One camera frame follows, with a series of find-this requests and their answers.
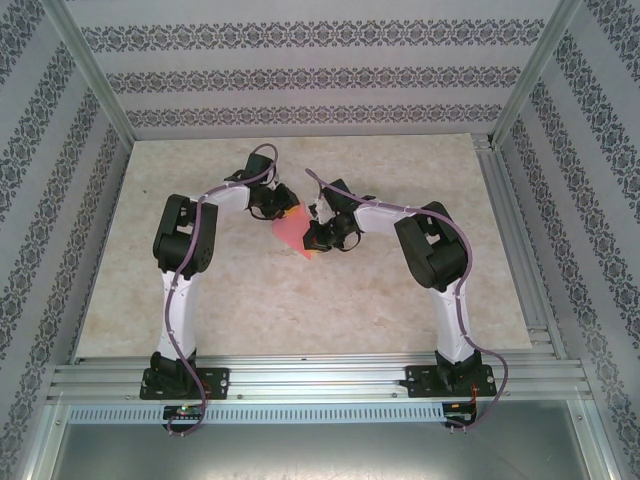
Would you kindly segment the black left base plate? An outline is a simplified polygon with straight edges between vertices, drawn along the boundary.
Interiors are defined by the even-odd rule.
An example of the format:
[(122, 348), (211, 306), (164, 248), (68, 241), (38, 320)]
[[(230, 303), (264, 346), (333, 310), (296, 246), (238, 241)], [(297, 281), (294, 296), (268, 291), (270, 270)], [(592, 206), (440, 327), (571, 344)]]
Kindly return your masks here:
[[(197, 368), (197, 377), (208, 400), (225, 400), (229, 388), (230, 372), (225, 368)], [(198, 400), (199, 387), (187, 370), (162, 373), (147, 368), (139, 391), (142, 400)]]

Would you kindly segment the aluminium mounting rail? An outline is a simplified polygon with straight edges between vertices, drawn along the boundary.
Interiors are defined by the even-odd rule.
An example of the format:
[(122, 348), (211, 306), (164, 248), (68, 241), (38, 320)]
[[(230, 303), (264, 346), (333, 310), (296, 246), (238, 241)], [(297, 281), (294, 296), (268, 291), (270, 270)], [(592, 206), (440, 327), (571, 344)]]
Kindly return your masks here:
[[(590, 399), (593, 389), (579, 360), (559, 360), (548, 349), (504, 355), (509, 370), (486, 357), (505, 401)], [(231, 403), (345, 403), (393, 400), (407, 396), (399, 382), (409, 365), (434, 363), (431, 354), (354, 354), (292, 356), (202, 356), (203, 367), (230, 372)], [(55, 368), (46, 398), (66, 404), (136, 403), (143, 357), (84, 358)]]

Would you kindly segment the pink square paper sheet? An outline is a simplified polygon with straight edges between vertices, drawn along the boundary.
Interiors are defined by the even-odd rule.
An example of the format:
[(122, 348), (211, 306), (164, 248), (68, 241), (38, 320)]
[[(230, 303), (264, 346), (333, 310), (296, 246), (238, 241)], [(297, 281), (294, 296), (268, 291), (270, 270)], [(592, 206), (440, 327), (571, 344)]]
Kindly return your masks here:
[(273, 221), (272, 232), (277, 239), (307, 259), (312, 253), (304, 247), (303, 237), (310, 227), (310, 218), (304, 203), (288, 210), (282, 218)]

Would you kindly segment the grey metal base panel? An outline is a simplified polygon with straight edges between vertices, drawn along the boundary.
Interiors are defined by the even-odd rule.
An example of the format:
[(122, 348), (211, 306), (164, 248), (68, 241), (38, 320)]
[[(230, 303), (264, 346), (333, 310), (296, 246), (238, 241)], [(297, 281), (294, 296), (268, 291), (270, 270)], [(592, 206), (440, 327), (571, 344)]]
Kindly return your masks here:
[(589, 401), (503, 402), (478, 427), (216, 424), (184, 439), (154, 423), (44, 417), (31, 480), (621, 480)]

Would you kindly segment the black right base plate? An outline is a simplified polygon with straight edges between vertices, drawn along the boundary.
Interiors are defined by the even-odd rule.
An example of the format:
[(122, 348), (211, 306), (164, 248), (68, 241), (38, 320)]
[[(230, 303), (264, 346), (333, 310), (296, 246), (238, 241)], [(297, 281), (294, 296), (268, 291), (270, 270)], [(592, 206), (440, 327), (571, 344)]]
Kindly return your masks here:
[(446, 372), (435, 365), (416, 365), (405, 368), (406, 379), (399, 384), (407, 389), (410, 398), (494, 397), (497, 394), (493, 370), (482, 365), (473, 372)]

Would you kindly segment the aluminium frame post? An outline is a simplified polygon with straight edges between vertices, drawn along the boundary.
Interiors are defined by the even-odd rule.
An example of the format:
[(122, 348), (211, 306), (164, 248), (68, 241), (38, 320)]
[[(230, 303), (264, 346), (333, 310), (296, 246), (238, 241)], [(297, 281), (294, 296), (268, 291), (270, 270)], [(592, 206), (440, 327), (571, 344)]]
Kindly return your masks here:
[(131, 153), (137, 136), (124, 108), (121, 106), (106, 74), (74, 20), (64, 0), (40, 0), (46, 15), (82, 72), (88, 86), (97, 97), (110, 123), (113, 125), (128, 153)]
[(559, 0), (541, 33), (515, 87), (502, 109), (494, 129), (488, 135), (491, 147), (497, 149), (508, 135), (512, 124), (524, 106), (529, 94), (543, 73), (553, 52), (575, 17), (582, 0)]

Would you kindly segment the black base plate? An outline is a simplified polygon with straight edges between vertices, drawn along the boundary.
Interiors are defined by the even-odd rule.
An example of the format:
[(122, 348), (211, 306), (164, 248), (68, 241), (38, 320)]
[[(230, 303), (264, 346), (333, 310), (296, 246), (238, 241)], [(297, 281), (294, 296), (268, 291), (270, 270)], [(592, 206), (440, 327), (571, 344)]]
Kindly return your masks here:
[(416, 365), (405, 368), (406, 379), (399, 384), (407, 389), (410, 398), (494, 397), (497, 394), (493, 370), (482, 365), (473, 372), (446, 372), (435, 365)]
[[(197, 377), (208, 400), (225, 400), (229, 388), (230, 372), (225, 368), (197, 368)], [(147, 368), (139, 391), (142, 400), (198, 400), (199, 387), (187, 370), (162, 373)]]

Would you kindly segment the aluminium side rail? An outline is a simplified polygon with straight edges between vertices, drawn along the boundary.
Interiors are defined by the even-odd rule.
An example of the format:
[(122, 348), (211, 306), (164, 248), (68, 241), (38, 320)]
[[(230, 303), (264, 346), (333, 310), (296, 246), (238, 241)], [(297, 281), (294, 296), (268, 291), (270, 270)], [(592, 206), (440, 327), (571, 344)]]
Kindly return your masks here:
[(553, 347), (553, 354), (559, 360), (566, 360), (568, 354), (561, 340), (504, 161), (500, 153), (493, 149), (488, 136), (473, 134), (471, 139), (502, 237), (524, 320), (530, 330), (530, 338), (535, 339), (537, 332), (544, 330), (546, 339)]

